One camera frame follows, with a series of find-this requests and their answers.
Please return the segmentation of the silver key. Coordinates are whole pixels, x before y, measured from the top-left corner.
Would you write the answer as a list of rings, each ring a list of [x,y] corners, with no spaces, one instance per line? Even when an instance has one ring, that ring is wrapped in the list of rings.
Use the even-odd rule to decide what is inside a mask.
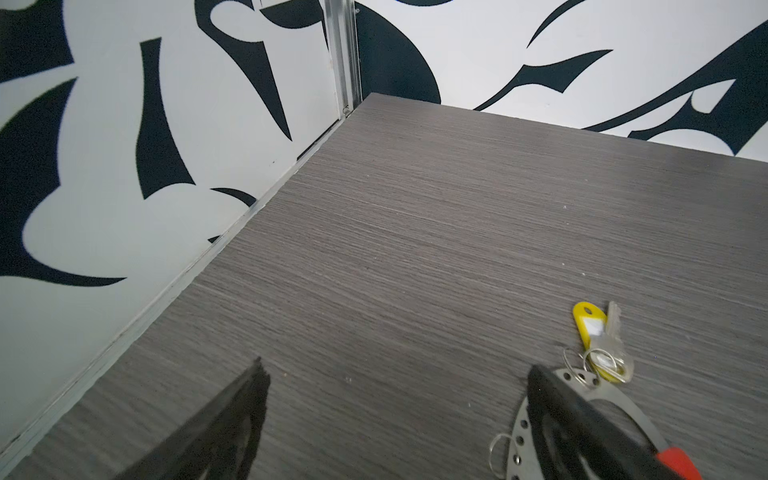
[[[628,383],[634,374],[634,359],[626,351],[620,338],[621,309],[615,301],[608,303],[606,322],[599,335],[590,336],[585,359],[596,373],[606,380]]]

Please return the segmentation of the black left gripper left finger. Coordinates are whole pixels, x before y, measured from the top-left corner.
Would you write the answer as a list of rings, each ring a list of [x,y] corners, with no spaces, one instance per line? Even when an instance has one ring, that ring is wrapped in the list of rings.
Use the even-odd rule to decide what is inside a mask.
[[[271,377],[260,358],[119,479],[246,479],[256,459]]]

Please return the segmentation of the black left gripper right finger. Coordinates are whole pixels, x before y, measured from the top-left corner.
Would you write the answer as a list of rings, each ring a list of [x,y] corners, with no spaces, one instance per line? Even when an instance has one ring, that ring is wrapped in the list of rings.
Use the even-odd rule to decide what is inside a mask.
[[[545,479],[678,479],[551,370],[528,373],[529,424]]]

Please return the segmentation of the large metal keyring red handle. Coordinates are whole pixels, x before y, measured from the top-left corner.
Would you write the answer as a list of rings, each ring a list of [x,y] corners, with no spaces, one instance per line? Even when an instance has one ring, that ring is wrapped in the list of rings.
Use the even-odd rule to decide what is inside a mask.
[[[681,479],[702,478],[688,455],[682,449],[671,447],[651,420],[616,386],[585,370],[576,369],[571,372],[567,368],[562,368],[555,370],[554,373],[583,400],[604,401],[620,409],[650,442],[651,453]],[[489,445],[489,468],[497,479],[544,478],[539,461],[534,459],[535,448],[528,411],[529,397],[525,396],[521,401],[511,432],[499,433]],[[493,452],[502,438],[508,439],[507,458],[504,470],[497,470],[494,466]]]

